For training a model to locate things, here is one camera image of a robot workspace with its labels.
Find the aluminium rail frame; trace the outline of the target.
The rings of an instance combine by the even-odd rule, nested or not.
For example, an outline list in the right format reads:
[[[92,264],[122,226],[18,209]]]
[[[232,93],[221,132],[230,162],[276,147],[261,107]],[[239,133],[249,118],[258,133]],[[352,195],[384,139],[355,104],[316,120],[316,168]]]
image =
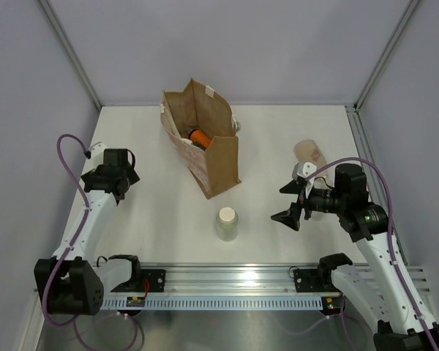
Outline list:
[[[50,296],[84,296],[101,298],[108,294],[144,294],[130,290],[135,274],[142,269],[164,269],[165,291],[161,293],[238,295],[264,293],[336,294],[335,292],[296,292],[293,270],[312,269],[314,266],[285,267],[281,265],[141,265],[127,258],[109,260],[100,267],[78,260],[62,263],[51,276],[56,260],[39,260],[34,267],[34,278],[39,293],[50,285]]]

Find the beige lotion pump bottle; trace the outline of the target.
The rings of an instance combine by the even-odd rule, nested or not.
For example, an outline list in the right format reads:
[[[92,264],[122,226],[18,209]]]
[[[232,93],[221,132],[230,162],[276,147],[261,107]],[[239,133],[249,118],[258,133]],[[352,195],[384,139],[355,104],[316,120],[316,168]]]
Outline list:
[[[318,147],[317,143],[312,140],[303,140],[294,147],[294,154],[298,162],[311,162],[317,166],[317,170],[327,165],[326,158]]]

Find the orange pump bottle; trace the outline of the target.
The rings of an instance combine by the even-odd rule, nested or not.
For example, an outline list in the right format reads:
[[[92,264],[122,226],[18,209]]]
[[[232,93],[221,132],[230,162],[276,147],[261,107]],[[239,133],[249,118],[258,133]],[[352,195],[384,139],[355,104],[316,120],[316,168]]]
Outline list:
[[[181,141],[205,151],[211,145],[212,139],[200,129],[194,128],[188,132],[188,138],[182,137]]]

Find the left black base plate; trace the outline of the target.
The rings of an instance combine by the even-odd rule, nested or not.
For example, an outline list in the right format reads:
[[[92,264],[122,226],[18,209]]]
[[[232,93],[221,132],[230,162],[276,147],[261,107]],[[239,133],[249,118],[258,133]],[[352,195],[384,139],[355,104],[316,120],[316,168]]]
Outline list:
[[[135,274],[130,290],[144,293],[147,287],[148,293],[163,293],[165,291],[165,276],[164,269],[142,269]]]

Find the brown canvas tote bag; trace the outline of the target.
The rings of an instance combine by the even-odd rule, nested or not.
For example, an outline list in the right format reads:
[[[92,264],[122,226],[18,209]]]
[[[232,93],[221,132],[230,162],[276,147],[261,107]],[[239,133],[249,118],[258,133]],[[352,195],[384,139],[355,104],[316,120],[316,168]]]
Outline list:
[[[206,198],[241,183],[241,125],[212,87],[191,79],[183,91],[164,91],[160,121]]]

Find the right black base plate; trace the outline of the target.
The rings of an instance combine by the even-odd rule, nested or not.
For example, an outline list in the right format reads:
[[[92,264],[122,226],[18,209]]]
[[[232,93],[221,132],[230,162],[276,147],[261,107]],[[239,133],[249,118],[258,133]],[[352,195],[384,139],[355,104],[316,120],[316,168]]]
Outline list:
[[[336,291],[331,282],[319,273],[317,268],[294,269],[293,282],[298,293],[330,293]]]

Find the clear jar white lid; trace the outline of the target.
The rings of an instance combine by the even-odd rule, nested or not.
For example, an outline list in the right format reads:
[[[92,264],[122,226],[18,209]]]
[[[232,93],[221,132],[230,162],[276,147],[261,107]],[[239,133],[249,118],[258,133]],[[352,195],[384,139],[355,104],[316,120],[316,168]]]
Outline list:
[[[239,216],[231,207],[221,208],[216,216],[217,236],[225,242],[233,241],[238,235]]]

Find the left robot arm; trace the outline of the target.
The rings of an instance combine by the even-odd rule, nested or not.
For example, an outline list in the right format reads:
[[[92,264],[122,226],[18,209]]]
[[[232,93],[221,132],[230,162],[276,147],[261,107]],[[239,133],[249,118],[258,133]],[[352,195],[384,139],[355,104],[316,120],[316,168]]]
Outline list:
[[[34,266],[34,278],[45,317],[52,314],[95,315],[105,293],[119,285],[126,291],[142,284],[135,255],[115,254],[93,268],[95,249],[109,218],[140,178],[135,155],[126,148],[106,148],[102,161],[81,176],[83,205],[72,229],[48,259]]]

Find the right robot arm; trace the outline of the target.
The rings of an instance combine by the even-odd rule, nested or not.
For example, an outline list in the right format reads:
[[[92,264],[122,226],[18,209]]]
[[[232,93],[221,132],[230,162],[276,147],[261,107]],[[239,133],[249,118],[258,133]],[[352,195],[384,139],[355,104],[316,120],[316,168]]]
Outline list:
[[[391,212],[370,201],[367,177],[355,161],[349,157],[336,166],[334,185],[328,189],[315,187],[320,171],[313,163],[297,163],[292,181],[280,189],[297,199],[271,219],[297,231],[300,220],[314,212],[336,215],[378,287],[366,283],[343,253],[321,258],[311,280],[324,290],[335,289],[354,305],[371,329],[377,350],[439,350],[439,323],[403,262]]]

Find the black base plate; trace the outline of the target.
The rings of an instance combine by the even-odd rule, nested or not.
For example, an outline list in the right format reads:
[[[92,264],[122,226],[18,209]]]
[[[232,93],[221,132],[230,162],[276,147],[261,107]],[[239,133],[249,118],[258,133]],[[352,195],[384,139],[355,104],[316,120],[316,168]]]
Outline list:
[[[147,287],[148,293],[163,293],[165,291],[165,276],[164,269],[142,269],[135,274],[130,290],[144,293]]]
[[[298,293],[330,293],[336,291],[331,282],[319,273],[317,268],[294,269],[293,282]]]

